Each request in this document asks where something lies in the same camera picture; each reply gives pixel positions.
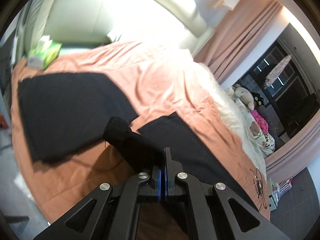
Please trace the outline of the cream bedside nightstand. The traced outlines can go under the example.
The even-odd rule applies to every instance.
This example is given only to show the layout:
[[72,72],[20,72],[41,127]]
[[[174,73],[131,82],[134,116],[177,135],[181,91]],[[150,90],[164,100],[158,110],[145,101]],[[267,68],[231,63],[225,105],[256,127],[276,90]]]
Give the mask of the cream bedside nightstand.
[[274,211],[278,207],[279,190],[280,188],[278,183],[275,183],[272,179],[267,180],[267,193],[268,193],[270,211]]

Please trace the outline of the black plush toy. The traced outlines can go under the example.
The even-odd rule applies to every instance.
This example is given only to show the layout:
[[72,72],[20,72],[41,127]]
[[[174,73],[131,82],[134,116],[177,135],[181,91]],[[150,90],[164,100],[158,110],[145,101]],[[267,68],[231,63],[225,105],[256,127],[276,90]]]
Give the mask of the black plush toy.
[[264,107],[264,98],[259,93],[252,92],[251,94],[254,99],[254,109],[259,110],[261,107]]

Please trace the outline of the pink curtain right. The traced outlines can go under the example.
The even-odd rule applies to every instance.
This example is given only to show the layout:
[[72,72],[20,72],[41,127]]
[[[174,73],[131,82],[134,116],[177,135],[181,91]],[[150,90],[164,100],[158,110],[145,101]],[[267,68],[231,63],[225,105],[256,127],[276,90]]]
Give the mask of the pink curtain right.
[[296,176],[319,156],[319,112],[285,145],[265,159],[267,178],[276,183]]

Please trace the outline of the pink plush cloth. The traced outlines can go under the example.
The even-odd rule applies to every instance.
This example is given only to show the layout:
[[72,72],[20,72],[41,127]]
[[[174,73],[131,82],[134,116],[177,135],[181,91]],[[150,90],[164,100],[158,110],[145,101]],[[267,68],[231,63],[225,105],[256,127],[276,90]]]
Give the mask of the pink plush cloth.
[[268,133],[267,121],[259,114],[259,112],[256,109],[251,111],[251,115],[255,119],[255,122],[258,124],[263,134],[267,134]]

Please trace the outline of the dark window frame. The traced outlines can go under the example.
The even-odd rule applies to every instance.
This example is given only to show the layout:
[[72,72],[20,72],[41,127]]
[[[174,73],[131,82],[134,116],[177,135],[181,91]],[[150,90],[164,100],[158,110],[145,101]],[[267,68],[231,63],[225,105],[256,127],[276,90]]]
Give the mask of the dark window frame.
[[307,87],[293,60],[270,87],[264,85],[267,74],[287,55],[293,54],[274,42],[237,83],[264,99],[266,113],[270,115],[277,135],[291,139],[317,113],[319,100]]

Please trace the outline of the green tissue pack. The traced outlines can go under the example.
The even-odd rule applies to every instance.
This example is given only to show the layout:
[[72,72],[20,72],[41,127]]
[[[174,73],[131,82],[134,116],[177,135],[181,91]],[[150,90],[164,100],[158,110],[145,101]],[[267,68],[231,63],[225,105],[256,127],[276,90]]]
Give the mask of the green tissue pack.
[[49,35],[40,38],[35,49],[28,53],[27,67],[46,70],[59,57],[62,44],[53,41]]

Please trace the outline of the pink curtain left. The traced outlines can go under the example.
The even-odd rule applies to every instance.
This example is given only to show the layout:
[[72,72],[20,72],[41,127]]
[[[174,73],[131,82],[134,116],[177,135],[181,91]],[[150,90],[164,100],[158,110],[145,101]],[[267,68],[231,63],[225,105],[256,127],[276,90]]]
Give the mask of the pink curtain left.
[[217,81],[225,81],[278,22],[283,5],[277,0],[240,0],[195,55]]

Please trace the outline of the black pants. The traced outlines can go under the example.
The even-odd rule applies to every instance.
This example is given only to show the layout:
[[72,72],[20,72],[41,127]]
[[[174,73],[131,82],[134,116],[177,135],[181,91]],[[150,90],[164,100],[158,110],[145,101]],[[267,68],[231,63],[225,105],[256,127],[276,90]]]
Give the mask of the black pants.
[[[32,161],[54,163],[100,141],[114,115],[132,122],[138,117],[124,93],[101,73],[55,73],[19,82],[18,108]],[[236,175],[240,148],[222,133],[206,145],[177,113],[148,122],[140,133],[158,146],[169,147],[172,158],[200,181],[224,180],[250,203],[248,188]]]

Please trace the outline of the pink curtain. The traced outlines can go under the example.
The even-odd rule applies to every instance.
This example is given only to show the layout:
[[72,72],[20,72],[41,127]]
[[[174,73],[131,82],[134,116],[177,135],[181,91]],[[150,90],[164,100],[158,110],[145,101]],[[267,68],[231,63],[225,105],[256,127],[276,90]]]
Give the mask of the pink curtain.
[[283,5],[277,0],[240,0],[195,55],[217,81],[225,81],[278,22]]
[[319,156],[319,112],[285,145],[265,159],[267,178],[276,183],[296,176]]

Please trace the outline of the white padded headboard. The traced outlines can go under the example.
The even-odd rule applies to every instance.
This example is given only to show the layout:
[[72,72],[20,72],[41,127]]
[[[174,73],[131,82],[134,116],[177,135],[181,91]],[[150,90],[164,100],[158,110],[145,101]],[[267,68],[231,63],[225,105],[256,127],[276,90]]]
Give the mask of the white padded headboard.
[[213,33],[194,0],[31,0],[19,30],[25,51],[49,36],[65,47],[142,41],[192,54]]

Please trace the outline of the hanging floral garment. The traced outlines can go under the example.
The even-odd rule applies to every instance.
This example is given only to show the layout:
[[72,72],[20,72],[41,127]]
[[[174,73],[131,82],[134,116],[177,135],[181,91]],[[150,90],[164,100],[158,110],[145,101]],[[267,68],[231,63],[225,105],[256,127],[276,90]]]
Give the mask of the hanging floral garment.
[[291,61],[291,55],[285,56],[266,76],[264,88],[270,87]]

